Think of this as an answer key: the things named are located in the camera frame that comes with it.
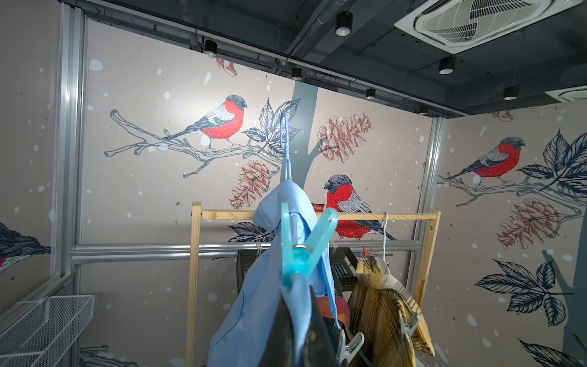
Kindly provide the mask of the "light blue long-sleeve shirt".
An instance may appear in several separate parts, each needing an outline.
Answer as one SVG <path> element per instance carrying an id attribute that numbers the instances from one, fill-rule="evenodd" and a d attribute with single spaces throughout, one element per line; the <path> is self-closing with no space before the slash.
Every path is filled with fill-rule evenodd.
<path id="1" fill-rule="evenodd" d="M 280 303 L 288 313 L 293 363 L 300 366 L 310 330 L 312 300 L 316 295 L 333 296 L 334 281 L 328 249 L 320 257 L 309 277 L 295 276 L 286 287 L 282 275 L 281 207 L 289 209 L 290 235 L 296 250 L 304 250 L 319 220 L 304 190 L 292 180 L 280 183 L 258 205 L 252 222 L 273 232 L 274 240 L 246 273 L 238 297 L 223 324 L 212 337 L 208 366 L 258 366 L 270 342 L 271 329 Z"/>

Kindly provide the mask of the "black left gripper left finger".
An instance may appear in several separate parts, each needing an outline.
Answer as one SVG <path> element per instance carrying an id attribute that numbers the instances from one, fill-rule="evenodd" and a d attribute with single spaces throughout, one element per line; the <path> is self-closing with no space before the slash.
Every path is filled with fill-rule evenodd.
<path id="1" fill-rule="evenodd" d="M 280 298 L 267 345 L 258 367 L 294 367 L 294 328 L 284 298 Z"/>

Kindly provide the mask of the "white wire hanger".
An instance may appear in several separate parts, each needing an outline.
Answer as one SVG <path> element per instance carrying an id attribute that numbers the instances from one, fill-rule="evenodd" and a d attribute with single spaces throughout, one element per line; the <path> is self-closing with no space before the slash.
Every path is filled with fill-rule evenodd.
<path id="1" fill-rule="evenodd" d="M 290 161 L 290 138 L 287 113 L 282 113 L 283 123 L 280 124 L 280 145 L 284 149 L 284 180 L 292 179 L 292 168 Z"/>

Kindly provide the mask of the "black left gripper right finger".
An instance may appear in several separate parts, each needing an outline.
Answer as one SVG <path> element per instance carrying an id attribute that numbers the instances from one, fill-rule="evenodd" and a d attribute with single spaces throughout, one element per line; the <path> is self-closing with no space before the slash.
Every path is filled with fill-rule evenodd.
<path id="1" fill-rule="evenodd" d="M 339 366 L 329 331 L 312 287 L 310 287 L 310 301 L 310 326 L 302 347 L 300 366 Z"/>

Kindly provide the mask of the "teal clothespin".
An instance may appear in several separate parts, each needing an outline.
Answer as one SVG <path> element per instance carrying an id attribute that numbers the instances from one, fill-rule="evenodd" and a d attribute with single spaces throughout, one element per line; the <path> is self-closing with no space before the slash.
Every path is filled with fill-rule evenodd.
<path id="1" fill-rule="evenodd" d="M 305 243 L 294 244 L 290 229 L 289 207 L 287 203 L 281 204 L 282 284 L 284 287 L 292 286 L 291 277 L 294 274 L 310 278 L 337 225 L 338 213 L 328 208 L 321 213 Z"/>

